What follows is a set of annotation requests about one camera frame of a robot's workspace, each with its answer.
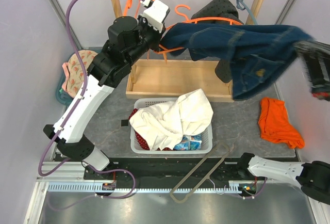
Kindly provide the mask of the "dark blue denim garment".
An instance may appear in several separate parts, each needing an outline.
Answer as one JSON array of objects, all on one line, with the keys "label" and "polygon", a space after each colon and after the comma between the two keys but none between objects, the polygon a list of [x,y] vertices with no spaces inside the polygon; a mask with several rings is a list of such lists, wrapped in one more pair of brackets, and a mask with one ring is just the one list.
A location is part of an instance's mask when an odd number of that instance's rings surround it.
[{"label": "dark blue denim garment", "polygon": [[188,49],[194,61],[213,57],[230,63],[233,100],[247,100],[270,87],[297,58],[295,45],[313,42],[290,25],[178,23],[161,40],[173,56]]}]

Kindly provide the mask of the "grey dotted garment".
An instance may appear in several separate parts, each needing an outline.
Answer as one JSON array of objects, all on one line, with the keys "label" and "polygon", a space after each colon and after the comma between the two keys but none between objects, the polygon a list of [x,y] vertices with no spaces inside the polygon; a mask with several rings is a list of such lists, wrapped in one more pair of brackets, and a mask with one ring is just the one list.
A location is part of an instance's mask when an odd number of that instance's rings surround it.
[{"label": "grey dotted garment", "polygon": [[[212,0],[191,18],[207,18],[207,17],[221,17],[228,18],[243,24],[239,20],[239,14],[236,7],[229,0]],[[224,83],[229,83],[232,80],[230,70],[230,63],[225,60],[220,60],[215,68],[216,76]]]}]

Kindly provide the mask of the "blue floral garment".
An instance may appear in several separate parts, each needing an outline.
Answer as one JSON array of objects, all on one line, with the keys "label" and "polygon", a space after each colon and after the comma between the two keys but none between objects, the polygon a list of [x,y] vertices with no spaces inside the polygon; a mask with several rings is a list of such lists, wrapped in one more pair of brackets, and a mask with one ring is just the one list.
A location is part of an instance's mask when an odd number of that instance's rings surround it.
[{"label": "blue floral garment", "polygon": [[195,151],[200,150],[202,146],[202,135],[184,135],[181,142],[175,145],[175,151]]}]

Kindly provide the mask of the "white shirt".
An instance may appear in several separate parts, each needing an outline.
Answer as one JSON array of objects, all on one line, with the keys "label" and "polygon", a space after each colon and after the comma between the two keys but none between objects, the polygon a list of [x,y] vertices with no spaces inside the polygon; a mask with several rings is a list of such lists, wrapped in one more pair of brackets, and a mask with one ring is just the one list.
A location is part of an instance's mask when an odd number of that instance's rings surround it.
[{"label": "white shirt", "polygon": [[202,89],[149,107],[135,109],[129,122],[151,151],[174,149],[184,135],[199,135],[211,124],[212,107]]}]

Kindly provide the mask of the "red polka dot skirt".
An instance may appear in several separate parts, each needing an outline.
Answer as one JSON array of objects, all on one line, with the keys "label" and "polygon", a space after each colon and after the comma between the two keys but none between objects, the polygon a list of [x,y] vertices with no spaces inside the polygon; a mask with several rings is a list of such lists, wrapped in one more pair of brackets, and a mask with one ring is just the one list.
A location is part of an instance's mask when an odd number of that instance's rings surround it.
[{"label": "red polka dot skirt", "polygon": [[[135,132],[135,137],[136,137],[136,139],[137,139],[137,142],[138,142],[139,146],[140,146],[143,150],[150,151],[150,148],[149,148],[149,146],[148,146],[146,140],[143,139],[143,137],[142,137],[140,134],[138,134],[137,132]],[[166,147],[166,148],[164,148],[164,149],[162,149],[162,150],[160,150],[160,149],[158,148],[156,151],[173,151],[173,149],[170,149],[170,148],[167,148],[167,147]]]}]

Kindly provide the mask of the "white plastic basket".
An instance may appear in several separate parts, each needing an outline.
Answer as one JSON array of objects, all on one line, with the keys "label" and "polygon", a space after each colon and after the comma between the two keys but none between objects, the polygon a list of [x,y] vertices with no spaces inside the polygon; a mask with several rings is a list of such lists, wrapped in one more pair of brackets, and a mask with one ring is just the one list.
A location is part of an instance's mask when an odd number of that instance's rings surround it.
[{"label": "white plastic basket", "polygon": [[[176,101],[177,98],[142,98],[138,99],[134,104],[134,109],[140,109],[149,107],[154,104],[168,102],[168,101]],[[133,128],[130,129],[130,147],[133,152],[137,154],[156,154],[156,155],[188,155],[188,154],[207,154],[211,151],[213,144],[213,134],[212,134],[212,125],[210,124],[208,128],[201,134],[202,142],[201,148],[199,150],[187,150],[187,151],[150,151],[144,150],[138,143],[135,130]]]}]

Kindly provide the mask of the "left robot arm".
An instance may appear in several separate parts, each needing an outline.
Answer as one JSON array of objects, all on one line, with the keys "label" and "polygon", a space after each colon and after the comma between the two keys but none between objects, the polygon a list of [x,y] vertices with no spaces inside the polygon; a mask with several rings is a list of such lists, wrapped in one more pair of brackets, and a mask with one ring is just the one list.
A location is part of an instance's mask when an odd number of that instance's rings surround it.
[{"label": "left robot arm", "polygon": [[69,108],[60,120],[43,129],[63,155],[91,165],[101,179],[112,176],[113,166],[84,135],[85,128],[102,102],[131,72],[136,61],[148,50],[159,51],[164,31],[164,19],[146,15],[115,19],[108,28],[108,40],[88,66],[87,79]]}]

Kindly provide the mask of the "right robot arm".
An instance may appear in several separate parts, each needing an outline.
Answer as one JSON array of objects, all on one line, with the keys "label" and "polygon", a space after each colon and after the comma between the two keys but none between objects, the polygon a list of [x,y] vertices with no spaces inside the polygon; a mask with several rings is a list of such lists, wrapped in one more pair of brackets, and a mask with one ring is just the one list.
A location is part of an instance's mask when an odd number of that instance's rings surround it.
[{"label": "right robot arm", "polygon": [[[302,41],[294,45],[309,73],[311,93],[319,100],[329,101],[329,45],[317,41]],[[237,176],[275,179],[298,187],[308,197],[329,205],[329,164],[286,163],[244,153],[236,166]]]}]

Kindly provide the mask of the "orange cloth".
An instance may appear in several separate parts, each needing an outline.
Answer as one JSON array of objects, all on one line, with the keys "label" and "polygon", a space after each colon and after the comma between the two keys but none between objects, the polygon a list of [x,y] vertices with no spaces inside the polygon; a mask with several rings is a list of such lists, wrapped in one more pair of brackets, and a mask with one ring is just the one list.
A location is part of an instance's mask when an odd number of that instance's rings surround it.
[{"label": "orange cloth", "polygon": [[290,149],[305,147],[301,134],[289,122],[285,102],[269,97],[260,101],[260,137],[271,143],[284,143]]}]

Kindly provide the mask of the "wooden clothes rack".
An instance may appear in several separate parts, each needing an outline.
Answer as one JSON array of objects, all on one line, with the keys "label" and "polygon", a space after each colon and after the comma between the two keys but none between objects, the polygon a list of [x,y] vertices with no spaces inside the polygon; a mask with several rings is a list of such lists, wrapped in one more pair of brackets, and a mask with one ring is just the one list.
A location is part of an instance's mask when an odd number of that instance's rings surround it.
[{"label": "wooden clothes rack", "polygon": [[[263,0],[253,0],[247,24],[257,17]],[[232,102],[232,82],[215,75],[217,61],[139,59],[128,77],[126,96],[131,99],[178,97],[203,89],[211,102]]]}]

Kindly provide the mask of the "floral oven mitt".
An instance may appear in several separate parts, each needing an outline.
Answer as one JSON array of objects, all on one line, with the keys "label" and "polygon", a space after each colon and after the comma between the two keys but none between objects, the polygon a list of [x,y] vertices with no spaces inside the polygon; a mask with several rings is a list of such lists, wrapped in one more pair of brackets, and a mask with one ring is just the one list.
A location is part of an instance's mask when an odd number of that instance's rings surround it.
[{"label": "floral oven mitt", "polygon": [[[78,52],[85,69],[87,69],[93,58],[97,55],[97,52],[91,50],[80,50]],[[63,63],[62,69],[65,75],[62,90],[64,90],[70,97],[74,98],[84,82],[83,70],[77,55],[73,54],[68,62]]]}]

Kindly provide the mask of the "teal plastic tray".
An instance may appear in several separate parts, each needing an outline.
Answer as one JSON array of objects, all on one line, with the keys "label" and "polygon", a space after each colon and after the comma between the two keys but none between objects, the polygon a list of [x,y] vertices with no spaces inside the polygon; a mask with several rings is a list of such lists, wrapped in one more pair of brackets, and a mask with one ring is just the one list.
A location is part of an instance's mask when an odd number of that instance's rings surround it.
[{"label": "teal plastic tray", "polygon": [[64,73],[62,73],[59,83],[56,87],[55,98],[60,104],[68,107],[72,103],[73,98],[70,97],[69,94],[63,90],[62,84],[64,83],[64,81],[65,81],[65,75]]}]

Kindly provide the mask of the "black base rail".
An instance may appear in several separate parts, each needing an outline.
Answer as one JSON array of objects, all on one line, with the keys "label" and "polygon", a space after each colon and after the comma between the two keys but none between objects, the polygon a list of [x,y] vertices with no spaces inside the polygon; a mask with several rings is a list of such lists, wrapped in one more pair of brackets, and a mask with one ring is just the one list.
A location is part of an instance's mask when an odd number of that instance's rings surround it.
[{"label": "black base rail", "polygon": [[[200,161],[200,158],[114,158],[111,169],[125,169],[136,179],[137,189],[173,188]],[[227,158],[210,175],[217,187],[227,186],[229,181],[255,181],[246,169],[237,169],[239,158]],[[133,180],[124,172],[99,174],[85,167],[85,180],[115,180],[117,188],[131,188]]]}]

